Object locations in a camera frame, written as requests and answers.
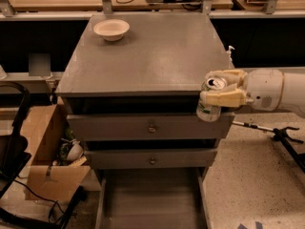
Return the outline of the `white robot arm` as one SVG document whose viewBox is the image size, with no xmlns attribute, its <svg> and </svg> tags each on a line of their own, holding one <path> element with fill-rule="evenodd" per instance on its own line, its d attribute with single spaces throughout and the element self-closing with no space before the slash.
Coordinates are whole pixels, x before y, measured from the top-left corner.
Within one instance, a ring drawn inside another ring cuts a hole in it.
<svg viewBox="0 0 305 229">
<path fill-rule="evenodd" d="M 305 115 L 305 75 L 277 69 L 209 72 L 200 93 L 204 107 L 239 108 L 250 106 L 259 111 L 285 110 Z"/>
</svg>

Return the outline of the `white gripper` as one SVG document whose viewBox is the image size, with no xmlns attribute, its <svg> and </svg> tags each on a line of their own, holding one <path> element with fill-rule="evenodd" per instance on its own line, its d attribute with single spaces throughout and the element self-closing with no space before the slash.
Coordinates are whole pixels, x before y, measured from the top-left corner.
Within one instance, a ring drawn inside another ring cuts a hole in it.
<svg viewBox="0 0 305 229">
<path fill-rule="evenodd" d="M 225 88 L 232 84 L 239 86 L 247 74 L 242 70 L 212 71 L 205 76 L 209 88 Z M 246 92 L 234 89 L 228 92 L 202 91 L 200 99 L 207 105 L 237 108 L 246 103 L 255 110 L 273 111 L 281 99 L 284 74 L 279 70 L 258 69 L 248 74 Z"/>
</svg>

